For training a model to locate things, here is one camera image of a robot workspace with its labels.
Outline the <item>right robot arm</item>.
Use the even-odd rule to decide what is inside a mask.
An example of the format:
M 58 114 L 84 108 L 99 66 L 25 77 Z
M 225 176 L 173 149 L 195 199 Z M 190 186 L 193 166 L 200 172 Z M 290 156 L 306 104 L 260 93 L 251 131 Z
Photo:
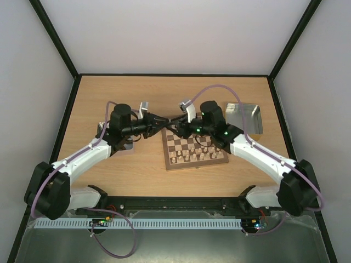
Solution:
M 201 117 L 189 100 L 182 101 L 179 107 L 184 114 L 172 119 L 171 130 L 175 135 L 184 139 L 191 135 L 209 136 L 215 147 L 248 161 L 276 182 L 274 187 L 251 188 L 239 201 L 244 214 L 250 215 L 261 207 L 282 208 L 294 216 L 305 210 L 317 210 L 312 205 L 320 190 L 308 179 L 314 174 L 308 161 L 285 158 L 260 145 L 242 129 L 228 124 L 215 101 L 201 104 Z

